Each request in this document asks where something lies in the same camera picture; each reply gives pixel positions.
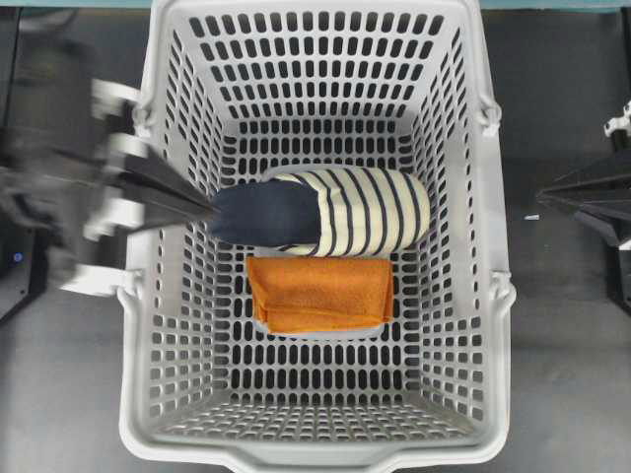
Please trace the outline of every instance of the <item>orange towel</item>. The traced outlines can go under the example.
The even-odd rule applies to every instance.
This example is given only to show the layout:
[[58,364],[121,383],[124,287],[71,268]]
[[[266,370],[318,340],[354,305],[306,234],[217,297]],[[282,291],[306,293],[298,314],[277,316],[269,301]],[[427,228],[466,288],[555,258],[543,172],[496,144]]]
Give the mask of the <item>orange towel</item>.
[[384,259],[247,259],[254,317],[271,333],[377,327],[392,320],[392,266]]

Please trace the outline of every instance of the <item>white plastic basket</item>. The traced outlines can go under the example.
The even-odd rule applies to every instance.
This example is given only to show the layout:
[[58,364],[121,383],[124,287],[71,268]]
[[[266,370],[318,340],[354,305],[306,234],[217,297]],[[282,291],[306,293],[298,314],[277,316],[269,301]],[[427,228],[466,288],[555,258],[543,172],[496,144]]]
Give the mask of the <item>white plastic basket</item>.
[[203,223],[129,239],[120,433],[138,456],[240,472],[491,458],[509,420],[497,128],[474,0],[154,3],[138,129],[209,195],[270,168],[396,168],[432,222],[393,254],[376,338],[253,327],[245,257]]

